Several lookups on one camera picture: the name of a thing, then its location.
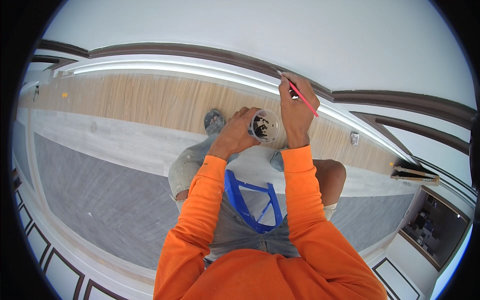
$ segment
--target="foot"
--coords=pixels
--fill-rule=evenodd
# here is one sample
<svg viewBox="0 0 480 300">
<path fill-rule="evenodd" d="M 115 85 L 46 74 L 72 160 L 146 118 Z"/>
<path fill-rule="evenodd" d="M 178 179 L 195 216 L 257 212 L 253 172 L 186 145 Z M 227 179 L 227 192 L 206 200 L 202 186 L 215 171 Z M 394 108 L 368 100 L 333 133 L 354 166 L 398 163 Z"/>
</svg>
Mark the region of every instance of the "foot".
<svg viewBox="0 0 480 300">
<path fill-rule="evenodd" d="M 220 133 L 225 126 L 225 118 L 218 110 L 212 109 L 205 115 L 204 126 L 208 136 Z"/>
</svg>

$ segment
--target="plastic cup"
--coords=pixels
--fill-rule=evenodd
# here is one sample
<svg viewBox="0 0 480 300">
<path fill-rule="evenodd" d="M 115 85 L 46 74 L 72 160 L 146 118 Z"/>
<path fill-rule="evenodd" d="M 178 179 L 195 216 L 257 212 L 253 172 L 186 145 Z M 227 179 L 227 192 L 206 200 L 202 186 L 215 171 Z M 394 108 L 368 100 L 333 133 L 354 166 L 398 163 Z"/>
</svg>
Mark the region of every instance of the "plastic cup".
<svg viewBox="0 0 480 300">
<path fill-rule="evenodd" d="M 261 109 L 255 113 L 248 127 L 248 134 L 261 143 L 273 142 L 280 132 L 278 117 L 269 109 Z"/>
</svg>

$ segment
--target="white wall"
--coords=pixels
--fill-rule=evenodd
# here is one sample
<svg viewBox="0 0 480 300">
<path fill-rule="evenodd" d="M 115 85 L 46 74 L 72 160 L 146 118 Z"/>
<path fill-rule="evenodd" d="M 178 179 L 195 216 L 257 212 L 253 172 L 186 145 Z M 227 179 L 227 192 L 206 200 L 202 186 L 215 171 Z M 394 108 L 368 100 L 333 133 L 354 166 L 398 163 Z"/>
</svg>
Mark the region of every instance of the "white wall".
<svg viewBox="0 0 480 300">
<path fill-rule="evenodd" d="M 408 275 L 423 294 L 432 290 L 438 278 L 438 271 L 401 235 L 395 236 L 385 252 L 387 257 Z"/>
<path fill-rule="evenodd" d="M 45 39 L 85 49 L 131 42 L 223 48 L 332 90 L 397 90 L 476 107 L 466 60 L 427 0 L 70 0 Z"/>
</svg>

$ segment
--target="dark brown trim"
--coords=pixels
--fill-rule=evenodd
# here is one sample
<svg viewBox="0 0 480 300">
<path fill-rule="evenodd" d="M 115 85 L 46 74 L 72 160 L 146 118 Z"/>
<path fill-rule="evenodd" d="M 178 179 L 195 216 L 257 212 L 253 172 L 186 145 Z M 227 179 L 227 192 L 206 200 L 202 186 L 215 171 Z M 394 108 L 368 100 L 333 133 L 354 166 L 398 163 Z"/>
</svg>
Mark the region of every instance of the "dark brown trim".
<svg viewBox="0 0 480 300">
<path fill-rule="evenodd" d="M 50 252 L 50 255 L 47 258 L 47 262 L 45 263 L 45 267 L 43 268 L 43 273 L 47 275 L 47 268 L 48 265 L 50 264 L 50 261 L 52 260 L 53 254 L 56 254 L 64 264 L 66 264 L 72 271 L 74 271 L 78 276 L 78 281 L 77 281 L 77 286 L 75 288 L 75 293 L 73 294 L 73 300 L 78 300 L 78 296 L 80 295 L 80 288 L 82 287 L 82 283 L 84 281 L 85 275 L 80 272 L 77 268 L 75 268 L 69 261 L 65 259 L 58 251 L 53 247 L 52 251 Z"/>
<path fill-rule="evenodd" d="M 395 119 L 391 117 L 386 117 L 386 116 L 380 116 L 380 115 L 374 115 L 374 114 L 368 114 L 364 112 L 357 112 L 357 111 L 351 111 L 351 114 L 355 115 L 356 117 L 364 120 L 365 122 L 369 123 L 371 126 L 371 123 L 376 123 L 378 124 L 376 126 L 376 129 L 383 133 L 385 135 L 386 132 L 389 132 L 388 129 L 383 127 L 382 125 L 385 126 L 390 126 L 390 127 L 395 127 L 398 129 L 402 129 L 405 131 L 409 131 L 412 133 L 416 133 L 419 135 L 422 135 L 424 137 L 428 137 L 432 140 L 435 140 L 437 142 L 440 142 L 442 144 L 445 144 L 447 146 L 450 146 L 466 155 L 468 155 L 468 148 L 469 144 L 467 142 L 464 142 L 463 140 L 457 138 L 454 135 L 448 134 L 446 132 L 420 125 L 417 123 L 401 120 L 401 119 Z M 391 133 L 387 138 L 391 140 L 391 136 L 393 136 Z"/>
<path fill-rule="evenodd" d="M 432 191 L 431 189 L 427 188 L 426 186 L 422 186 L 421 187 L 422 190 L 424 190 L 425 192 L 427 192 L 428 194 L 432 195 L 433 197 L 435 197 L 436 199 L 438 199 L 440 202 L 442 202 L 445 206 L 448 206 L 448 208 L 450 208 L 451 210 L 453 210 L 456 214 L 460 215 L 464 220 L 465 222 L 467 223 L 467 225 L 470 223 L 470 218 L 464 213 L 462 212 L 461 210 L 458 209 L 458 207 L 456 207 L 455 205 L 453 205 L 450 201 L 448 201 L 447 199 L 445 199 L 444 197 L 440 196 L 439 194 L 437 194 L 436 192 Z"/>
<path fill-rule="evenodd" d="M 38 228 L 38 226 L 33 223 L 33 226 L 30 228 L 30 230 L 28 231 L 27 233 L 27 238 L 28 236 L 30 235 L 30 232 L 32 232 L 32 229 L 35 228 L 38 233 L 40 234 L 40 236 L 43 238 L 43 240 L 45 241 L 45 243 L 47 243 L 47 246 L 46 248 L 43 250 L 43 253 L 42 253 L 42 256 L 40 257 L 40 260 L 38 261 L 38 264 L 41 266 L 42 265 L 42 262 L 43 262 L 43 259 L 45 258 L 45 255 L 47 255 L 47 251 L 48 249 L 50 248 L 51 244 L 50 242 L 47 240 L 47 238 L 43 235 L 43 233 L 40 231 L 40 229 Z"/>
<path fill-rule="evenodd" d="M 24 203 L 24 199 L 22 198 L 22 196 L 20 195 L 20 192 L 19 191 L 16 191 L 15 194 L 18 194 L 18 197 L 20 198 L 20 203 L 18 204 L 18 210 L 20 210 L 20 206 L 22 206 L 22 204 Z"/>
<path fill-rule="evenodd" d="M 378 264 L 376 264 L 372 270 L 375 272 L 375 274 L 377 274 L 377 276 L 380 278 L 381 281 L 383 281 L 383 283 L 385 283 L 385 285 L 390 289 L 390 291 L 393 293 L 393 295 L 398 299 L 398 300 L 401 300 L 400 297 L 395 293 L 395 291 L 388 285 L 388 283 L 385 281 L 385 279 L 377 272 L 377 268 L 381 265 L 383 265 L 384 262 L 388 262 L 399 274 L 400 276 L 403 277 L 403 279 L 408 283 L 408 285 L 412 288 L 412 290 L 415 291 L 415 293 L 417 293 L 417 298 L 415 300 L 418 300 L 420 298 L 420 294 L 418 293 L 418 291 L 413 287 L 413 285 L 410 283 L 410 281 L 408 281 L 405 276 L 403 276 L 403 274 L 393 265 L 393 263 L 391 261 L 388 260 L 388 258 L 384 258 L 382 259 Z"/>
<path fill-rule="evenodd" d="M 52 63 L 52 65 L 46 68 L 46 70 L 56 70 L 71 63 L 78 62 L 78 60 L 71 60 L 49 55 L 34 55 L 32 57 L 32 62 L 49 62 Z"/>
<path fill-rule="evenodd" d="M 45 50 L 52 50 L 57 52 L 68 53 L 76 56 L 80 56 L 83 58 L 90 58 L 88 54 L 88 50 L 56 41 L 50 41 L 47 39 L 42 39 L 40 44 L 38 45 L 37 49 L 45 49 Z"/>
<path fill-rule="evenodd" d="M 92 291 L 92 287 L 95 287 L 96 289 L 98 289 L 98 290 L 102 291 L 103 293 L 109 295 L 113 299 L 127 300 L 126 298 L 124 298 L 122 296 L 119 296 L 112 291 L 109 291 L 108 289 L 104 288 L 103 286 L 99 285 L 98 283 L 96 283 L 95 281 L 93 281 L 91 279 L 88 280 L 87 289 L 85 290 L 85 294 L 84 294 L 84 300 L 88 300 L 90 298 L 90 292 Z"/>
<path fill-rule="evenodd" d="M 77 55 L 83 58 L 98 58 L 114 55 L 157 54 L 192 57 L 218 61 L 248 70 L 256 71 L 275 78 L 280 78 L 277 70 L 292 72 L 281 66 L 234 51 L 212 47 L 180 43 L 130 43 L 113 45 L 93 50 L 56 41 L 42 40 L 39 49 L 53 50 Z M 334 91 L 310 80 L 314 92 L 334 103 L 374 105 L 412 111 L 419 114 L 440 118 L 470 130 L 471 119 L 476 110 L 447 99 L 396 91 Z"/>
<path fill-rule="evenodd" d="M 30 213 L 28 212 L 28 209 L 27 209 L 27 207 L 25 206 L 25 203 L 24 203 L 23 205 L 21 205 L 20 208 L 18 209 L 18 215 L 20 215 L 20 211 L 22 210 L 22 208 L 25 209 L 25 211 L 27 212 L 28 217 L 30 218 L 30 221 L 29 221 L 28 224 L 25 226 L 25 232 L 27 232 L 27 229 L 28 229 L 28 227 L 30 226 L 30 224 L 33 222 L 33 219 L 32 219 L 32 216 L 30 215 Z"/>
<path fill-rule="evenodd" d="M 403 229 L 400 229 L 398 231 L 398 234 L 400 236 L 402 236 L 405 240 L 407 240 L 407 242 L 410 243 L 410 245 L 412 245 L 415 249 L 417 249 L 418 252 L 421 253 L 421 255 L 423 255 L 423 257 L 425 257 L 428 262 L 438 271 L 440 272 L 440 270 L 442 269 L 442 266 L 440 266 L 440 264 L 438 262 L 436 262 L 433 257 L 425 250 L 423 249 L 420 245 L 418 245 L 417 242 L 415 242 L 406 232 L 403 231 Z"/>
<path fill-rule="evenodd" d="M 334 103 L 396 108 L 439 118 L 468 130 L 476 110 L 455 101 L 415 93 L 395 91 L 334 91 Z"/>
<path fill-rule="evenodd" d="M 398 148 L 400 148 L 403 152 L 405 152 L 409 156 L 413 156 L 413 154 L 408 150 L 408 148 L 402 144 L 399 139 L 397 139 L 391 132 L 387 130 L 383 125 L 378 124 L 376 122 L 376 115 L 372 114 L 366 114 L 363 112 L 356 112 L 356 111 L 351 111 L 350 112 L 352 115 L 358 117 L 360 120 L 364 121 L 365 123 L 369 124 L 372 126 L 374 129 L 376 129 L 378 132 L 383 134 L 387 139 L 389 139 L 392 143 L 394 143 Z"/>
</svg>

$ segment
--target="dark brown crown molding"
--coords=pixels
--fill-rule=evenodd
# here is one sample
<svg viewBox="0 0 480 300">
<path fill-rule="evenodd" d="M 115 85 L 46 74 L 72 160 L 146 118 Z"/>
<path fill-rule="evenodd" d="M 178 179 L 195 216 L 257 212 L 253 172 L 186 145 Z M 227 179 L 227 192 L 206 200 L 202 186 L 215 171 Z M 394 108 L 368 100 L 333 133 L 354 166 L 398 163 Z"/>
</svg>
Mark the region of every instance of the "dark brown crown molding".
<svg viewBox="0 0 480 300">
<path fill-rule="evenodd" d="M 52 50 L 52 51 L 57 51 L 57 52 L 62 52 L 62 53 L 68 53 L 76 56 L 80 56 L 86 59 L 90 58 L 90 55 L 88 54 L 88 50 L 70 45 L 70 44 L 65 44 L 61 42 L 56 42 L 56 41 L 50 41 L 47 39 L 42 39 L 40 41 L 40 44 L 38 45 L 38 49 L 44 49 L 44 50 Z"/>
<path fill-rule="evenodd" d="M 78 60 L 71 60 L 66 59 L 63 57 L 56 57 L 56 56 L 49 56 L 49 55 L 34 55 L 32 57 L 32 62 L 48 62 L 52 65 L 46 68 L 46 70 L 56 70 L 63 66 L 69 65 L 74 62 L 78 62 Z"/>
<path fill-rule="evenodd" d="M 39 49 L 53 50 L 92 59 L 98 57 L 131 55 L 131 54 L 157 54 L 192 57 L 204 60 L 218 61 L 248 70 L 256 71 L 275 78 L 280 78 L 277 70 L 292 72 L 281 66 L 260 60 L 234 51 L 212 47 L 179 44 L 179 43 L 130 43 L 113 45 L 93 50 L 86 50 L 77 46 L 56 41 L 42 40 Z M 468 130 L 471 119 L 476 110 L 443 98 L 415 93 L 396 91 L 334 91 L 321 84 L 310 80 L 314 92 L 334 103 L 373 105 L 387 108 L 401 109 L 419 114 L 440 118 Z"/>
<path fill-rule="evenodd" d="M 447 99 L 395 91 L 334 91 L 334 103 L 396 108 L 439 118 L 470 130 L 476 110 Z"/>
<path fill-rule="evenodd" d="M 389 132 L 388 129 L 385 128 L 382 124 L 378 124 L 376 122 L 377 115 L 367 114 L 367 113 L 363 113 L 363 112 L 356 112 L 356 111 L 351 111 L 350 113 L 352 115 L 358 117 L 360 120 L 364 121 L 365 123 L 369 124 L 370 126 L 372 126 L 374 129 L 376 129 L 381 134 L 383 134 L 387 139 L 389 139 L 393 144 L 395 144 L 398 148 L 400 148 L 407 155 L 413 156 L 413 154 L 410 152 L 410 150 L 408 150 L 408 148 L 405 147 L 405 145 L 403 145 L 402 142 L 399 141 L 399 139 L 397 139 L 391 132 Z"/>
<path fill-rule="evenodd" d="M 468 148 L 469 144 L 458 137 L 445 133 L 443 131 L 420 125 L 417 123 L 401 120 L 401 119 L 395 119 L 395 118 L 390 118 L 386 116 L 379 116 L 379 115 L 374 115 L 374 114 L 368 114 L 364 112 L 357 112 L 357 111 L 351 111 L 351 114 L 354 116 L 362 119 L 375 129 L 377 129 L 379 132 L 381 132 L 383 135 L 385 135 L 389 140 L 391 140 L 393 143 L 395 143 L 399 148 L 404 150 L 402 147 L 405 147 L 397 138 L 395 138 L 385 126 L 390 126 L 390 127 L 395 127 L 398 129 L 406 130 L 409 132 L 413 132 L 419 135 L 422 135 L 424 137 L 428 137 L 432 140 L 436 140 L 437 142 L 443 143 L 447 146 L 450 146 L 466 155 L 468 155 Z"/>
</svg>

